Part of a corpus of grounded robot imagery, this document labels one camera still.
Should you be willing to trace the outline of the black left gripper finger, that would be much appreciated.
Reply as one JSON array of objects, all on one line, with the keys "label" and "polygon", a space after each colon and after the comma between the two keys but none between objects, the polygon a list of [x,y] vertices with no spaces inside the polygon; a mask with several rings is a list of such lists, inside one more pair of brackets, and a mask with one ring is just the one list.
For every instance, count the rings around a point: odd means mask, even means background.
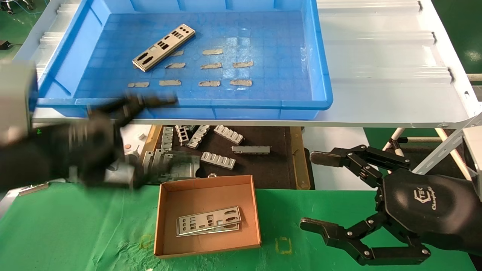
[{"label": "black left gripper finger", "polygon": [[93,108],[89,111],[89,119],[110,121],[114,126],[126,126],[146,109],[166,108],[177,103],[175,95],[125,96]]},{"label": "black left gripper finger", "polygon": [[143,186],[159,184],[159,174],[156,170],[149,168],[147,171],[145,171],[142,166],[134,168],[133,176],[130,181],[131,189],[141,189]]}]

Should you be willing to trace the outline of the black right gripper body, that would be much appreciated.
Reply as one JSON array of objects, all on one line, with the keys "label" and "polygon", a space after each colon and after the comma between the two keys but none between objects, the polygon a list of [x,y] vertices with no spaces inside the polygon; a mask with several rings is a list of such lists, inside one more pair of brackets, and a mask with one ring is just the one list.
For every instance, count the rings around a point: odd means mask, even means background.
[{"label": "black right gripper body", "polygon": [[481,201],[472,182],[399,169],[377,179],[383,226],[411,257],[428,257],[427,245],[481,255]]}]

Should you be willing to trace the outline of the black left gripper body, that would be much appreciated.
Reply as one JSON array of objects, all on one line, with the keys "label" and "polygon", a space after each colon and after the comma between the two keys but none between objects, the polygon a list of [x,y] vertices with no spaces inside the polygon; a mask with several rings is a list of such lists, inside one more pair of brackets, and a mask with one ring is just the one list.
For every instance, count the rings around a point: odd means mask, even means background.
[{"label": "black left gripper body", "polygon": [[84,185],[101,185],[107,168],[120,156],[119,127],[109,115],[94,114],[68,128],[68,167]]}]

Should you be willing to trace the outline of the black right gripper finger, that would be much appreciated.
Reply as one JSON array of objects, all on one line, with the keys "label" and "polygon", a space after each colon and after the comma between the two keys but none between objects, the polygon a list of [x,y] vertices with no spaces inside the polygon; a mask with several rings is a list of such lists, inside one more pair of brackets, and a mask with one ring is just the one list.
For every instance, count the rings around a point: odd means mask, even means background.
[{"label": "black right gripper finger", "polygon": [[383,175],[375,167],[389,171],[410,168],[410,160],[403,156],[365,145],[351,149],[334,148],[330,152],[312,151],[311,162],[347,168],[372,188],[382,187],[383,182]]},{"label": "black right gripper finger", "polygon": [[[382,227],[406,246],[370,248],[362,242],[363,238]],[[300,228],[321,235],[325,245],[344,250],[362,266],[419,265],[432,254],[416,235],[395,226],[394,222],[383,212],[369,216],[366,220],[362,220],[349,228],[304,217],[300,220]]]}]

